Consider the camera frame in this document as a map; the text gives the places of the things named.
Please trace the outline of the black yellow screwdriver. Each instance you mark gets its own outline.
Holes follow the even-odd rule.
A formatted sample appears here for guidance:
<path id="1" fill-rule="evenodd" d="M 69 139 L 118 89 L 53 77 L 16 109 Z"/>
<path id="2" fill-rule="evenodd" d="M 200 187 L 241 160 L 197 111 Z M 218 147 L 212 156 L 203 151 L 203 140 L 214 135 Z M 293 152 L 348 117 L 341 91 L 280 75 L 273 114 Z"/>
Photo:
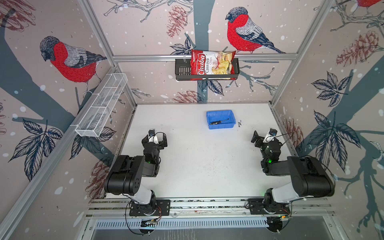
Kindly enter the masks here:
<path id="1" fill-rule="evenodd" d="M 211 125 L 211 126 L 213 126 L 213 125 L 219 125 L 219 124 L 222 124 L 222 123 L 224 123 L 224 122 L 226 122 L 226 121 L 228 121 L 228 120 L 230 120 L 230 119 L 228 118 L 228 119 L 225 119 L 225 120 L 213 121 L 213 122 L 210 123 L 210 125 Z"/>

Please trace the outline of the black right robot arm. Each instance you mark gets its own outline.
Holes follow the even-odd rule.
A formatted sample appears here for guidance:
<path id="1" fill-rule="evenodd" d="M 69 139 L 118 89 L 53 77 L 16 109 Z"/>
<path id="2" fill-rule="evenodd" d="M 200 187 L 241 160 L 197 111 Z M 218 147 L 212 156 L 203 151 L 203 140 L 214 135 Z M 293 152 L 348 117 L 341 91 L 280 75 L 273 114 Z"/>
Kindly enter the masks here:
<path id="1" fill-rule="evenodd" d="M 261 150 L 261 168 L 266 176 L 289 176 L 291 181 L 266 191 L 261 202 L 268 214 L 288 213 L 289 204 L 304 198 L 331 197 L 335 184 L 321 163 L 314 157 L 288 156 L 279 160 L 283 143 L 277 139 L 278 131 L 271 128 L 265 137 L 254 131 L 251 142 Z"/>

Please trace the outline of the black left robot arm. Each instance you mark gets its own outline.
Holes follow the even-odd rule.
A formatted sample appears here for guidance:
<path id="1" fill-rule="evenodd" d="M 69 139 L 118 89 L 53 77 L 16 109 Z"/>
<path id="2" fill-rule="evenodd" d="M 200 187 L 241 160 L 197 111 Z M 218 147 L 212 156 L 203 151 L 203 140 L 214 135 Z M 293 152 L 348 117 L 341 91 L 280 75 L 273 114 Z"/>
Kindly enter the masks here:
<path id="1" fill-rule="evenodd" d="M 160 151 L 168 146 L 167 135 L 149 130 L 142 139 L 144 147 L 141 156 L 120 155 L 112 165 L 104 182 L 104 191 L 116 196 L 122 195 L 131 200 L 131 209 L 139 215 L 152 216 L 162 212 L 155 192 L 141 181 L 143 177 L 155 178 L 160 170 Z"/>

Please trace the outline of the blue plastic bin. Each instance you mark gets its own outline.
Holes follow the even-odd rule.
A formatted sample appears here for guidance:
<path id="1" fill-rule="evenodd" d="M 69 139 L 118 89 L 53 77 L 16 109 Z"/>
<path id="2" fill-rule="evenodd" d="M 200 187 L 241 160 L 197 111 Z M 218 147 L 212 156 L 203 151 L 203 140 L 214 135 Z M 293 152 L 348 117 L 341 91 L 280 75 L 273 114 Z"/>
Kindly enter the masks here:
<path id="1" fill-rule="evenodd" d="M 207 123 L 210 130 L 217 129 L 231 129 L 236 123 L 235 115 L 232 110 L 220 110 L 220 111 L 208 111 L 206 112 Z M 213 121 L 230 119 L 222 124 L 211 126 L 210 123 Z"/>

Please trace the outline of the red cassava chips bag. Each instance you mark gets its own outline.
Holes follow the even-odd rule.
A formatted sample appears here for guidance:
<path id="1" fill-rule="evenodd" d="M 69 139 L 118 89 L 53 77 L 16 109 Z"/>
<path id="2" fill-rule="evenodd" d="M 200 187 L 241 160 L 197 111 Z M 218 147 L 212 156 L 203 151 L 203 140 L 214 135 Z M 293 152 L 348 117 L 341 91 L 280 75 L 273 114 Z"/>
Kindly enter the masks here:
<path id="1" fill-rule="evenodd" d="M 233 52 L 210 52 L 191 51 L 191 74 L 192 75 L 234 75 L 235 67 L 233 61 L 236 51 Z"/>

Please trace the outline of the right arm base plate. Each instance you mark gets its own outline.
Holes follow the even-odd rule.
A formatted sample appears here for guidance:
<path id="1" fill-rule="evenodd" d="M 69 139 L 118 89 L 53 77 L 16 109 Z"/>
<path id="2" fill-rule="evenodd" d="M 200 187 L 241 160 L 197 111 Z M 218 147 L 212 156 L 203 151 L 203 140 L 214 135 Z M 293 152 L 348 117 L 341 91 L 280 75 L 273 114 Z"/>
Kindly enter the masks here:
<path id="1" fill-rule="evenodd" d="M 248 199 L 247 208 L 251 215 L 290 215 L 291 210 L 289 204 L 276 203 L 273 200 L 265 200 L 261 198 Z"/>

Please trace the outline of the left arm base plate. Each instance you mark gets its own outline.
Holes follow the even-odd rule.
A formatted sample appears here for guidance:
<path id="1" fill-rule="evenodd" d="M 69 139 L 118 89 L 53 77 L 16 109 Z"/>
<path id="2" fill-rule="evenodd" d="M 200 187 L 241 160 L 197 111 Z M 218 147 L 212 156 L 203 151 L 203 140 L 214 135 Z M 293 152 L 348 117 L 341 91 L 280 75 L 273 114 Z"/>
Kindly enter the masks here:
<path id="1" fill-rule="evenodd" d="M 170 214 L 170 200 L 151 200 L 146 205 L 129 203 L 130 217 L 160 217 Z"/>

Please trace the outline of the aluminium mounting rail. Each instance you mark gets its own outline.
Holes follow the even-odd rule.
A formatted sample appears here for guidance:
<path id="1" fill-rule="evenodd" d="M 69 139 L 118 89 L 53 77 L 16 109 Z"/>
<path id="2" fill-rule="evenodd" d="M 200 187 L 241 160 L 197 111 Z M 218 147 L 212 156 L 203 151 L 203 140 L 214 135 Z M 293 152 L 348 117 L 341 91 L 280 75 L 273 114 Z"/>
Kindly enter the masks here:
<path id="1" fill-rule="evenodd" d="M 169 198 L 168 218 L 248 217 L 250 197 Z M 96 199 L 84 216 L 86 219 L 122 219 L 129 213 L 128 198 Z M 306 198 L 288 204 L 292 217 L 335 216 L 326 198 Z"/>

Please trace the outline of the black wall basket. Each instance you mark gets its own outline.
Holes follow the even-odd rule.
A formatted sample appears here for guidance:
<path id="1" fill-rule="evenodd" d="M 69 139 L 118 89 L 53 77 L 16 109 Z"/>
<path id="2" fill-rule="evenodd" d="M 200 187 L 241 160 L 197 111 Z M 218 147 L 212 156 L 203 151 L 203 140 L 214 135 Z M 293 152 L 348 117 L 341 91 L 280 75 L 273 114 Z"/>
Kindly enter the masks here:
<path id="1" fill-rule="evenodd" d="M 230 75 L 192 75 L 191 58 L 176 59 L 175 75 L 177 81 L 237 80 L 240 74 L 239 60 L 233 60 Z"/>

